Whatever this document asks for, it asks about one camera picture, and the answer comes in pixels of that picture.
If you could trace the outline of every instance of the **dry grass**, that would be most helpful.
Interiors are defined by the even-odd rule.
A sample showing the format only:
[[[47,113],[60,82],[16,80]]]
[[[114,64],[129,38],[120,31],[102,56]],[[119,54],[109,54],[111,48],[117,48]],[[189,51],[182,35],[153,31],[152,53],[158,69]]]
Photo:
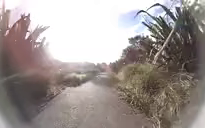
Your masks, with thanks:
[[[141,110],[154,127],[169,128],[190,100],[195,86],[187,73],[166,75],[149,64],[128,65],[119,89],[123,98]]]
[[[85,72],[85,73],[56,73],[54,76],[54,83],[57,85],[76,87],[89,80],[91,80],[97,73]]]
[[[116,75],[115,73],[110,73],[109,78],[110,78],[110,83],[112,85],[116,85],[117,83],[120,82],[118,75]]]

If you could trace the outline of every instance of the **gravel path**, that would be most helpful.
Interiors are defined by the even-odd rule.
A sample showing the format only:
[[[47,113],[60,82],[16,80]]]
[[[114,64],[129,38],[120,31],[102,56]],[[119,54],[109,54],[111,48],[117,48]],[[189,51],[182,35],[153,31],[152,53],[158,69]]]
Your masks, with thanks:
[[[151,125],[120,101],[107,78],[97,77],[79,87],[67,88],[35,119],[36,128],[142,128]]]

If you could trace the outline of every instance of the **overcast sky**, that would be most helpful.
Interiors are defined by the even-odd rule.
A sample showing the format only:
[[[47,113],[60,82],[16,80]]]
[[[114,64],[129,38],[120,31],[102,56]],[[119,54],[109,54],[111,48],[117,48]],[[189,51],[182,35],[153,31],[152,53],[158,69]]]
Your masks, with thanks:
[[[128,38],[148,34],[136,12],[170,0],[6,0],[12,19],[30,12],[34,25],[48,25],[44,33],[50,52],[62,61],[111,62],[117,60]],[[162,14],[161,9],[150,10]]]

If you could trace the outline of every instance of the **bush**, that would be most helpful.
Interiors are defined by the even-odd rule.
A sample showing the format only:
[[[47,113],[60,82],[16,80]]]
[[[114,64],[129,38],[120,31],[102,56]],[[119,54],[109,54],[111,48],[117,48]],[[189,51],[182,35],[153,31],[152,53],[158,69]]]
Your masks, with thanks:
[[[93,77],[94,77],[93,74],[88,73],[81,78],[81,83],[85,83],[85,82],[91,80]]]
[[[110,82],[111,84],[117,84],[120,82],[120,79],[118,78],[118,75],[116,75],[115,73],[111,73],[109,74],[110,76]]]
[[[54,78],[52,78],[52,81],[54,81],[55,84],[62,84],[64,80],[65,74],[62,72],[56,72],[54,73]]]
[[[66,77],[63,80],[63,84],[64,86],[76,87],[81,84],[81,81],[80,81],[80,78],[76,76],[72,76],[72,77]]]
[[[39,75],[7,79],[5,87],[12,103],[25,121],[30,121],[36,116],[50,88],[49,79]]]
[[[149,64],[128,65],[123,71],[119,87],[125,100],[162,128],[178,119],[195,85],[186,73],[166,75]]]

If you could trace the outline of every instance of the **long leaf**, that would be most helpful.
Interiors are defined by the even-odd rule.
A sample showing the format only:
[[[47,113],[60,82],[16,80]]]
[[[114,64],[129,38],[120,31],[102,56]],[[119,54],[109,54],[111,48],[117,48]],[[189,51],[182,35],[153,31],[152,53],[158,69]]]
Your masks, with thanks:
[[[154,30],[156,31],[156,33],[159,33],[159,35],[161,35],[162,37],[165,38],[165,33],[164,33],[164,31],[163,31],[162,26],[160,27],[159,25],[154,24],[154,23],[151,23],[151,24],[152,24]]]
[[[181,8],[176,7],[175,10],[176,10],[176,17],[179,18],[182,15]]]
[[[135,17],[137,17],[140,13],[146,13],[149,17],[151,17],[153,20],[156,20],[156,17],[152,16],[151,14],[149,14],[147,11],[145,10],[140,10],[136,13]]]
[[[41,33],[43,33],[45,30],[47,30],[49,26],[43,27],[43,26],[37,26],[34,31],[28,36],[27,40],[29,42],[35,42]]]
[[[151,8],[153,8],[153,7],[156,7],[156,6],[162,7],[163,10],[168,14],[168,16],[171,17],[171,19],[172,19],[173,21],[176,21],[176,20],[177,20],[176,17],[174,16],[174,14],[170,11],[170,9],[168,9],[166,6],[164,6],[164,5],[160,4],[160,3],[156,3],[156,4],[152,5],[152,6],[149,7],[146,11],[148,11],[149,9],[151,9]]]
[[[145,23],[145,22],[142,22],[142,24],[145,25],[145,26],[149,29],[149,31],[151,31],[151,33],[153,33],[154,35],[159,36],[160,39],[163,39],[163,38],[164,38],[164,37],[163,37],[159,32],[157,32],[151,25],[149,25],[149,24],[147,24],[147,23]]]
[[[172,39],[172,36],[174,35],[174,32],[177,29],[177,25],[178,23],[175,23],[174,28],[171,30],[169,36],[167,37],[166,41],[164,42],[163,46],[161,47],[161,49],[159,50],[159,52],[156,53],[153,63],[156,64],[159,56],[161,55],[161,53],[163,52],[163,50],[166,48],[166,46],[168,45],[168,43],[170,42],[170,40]]]

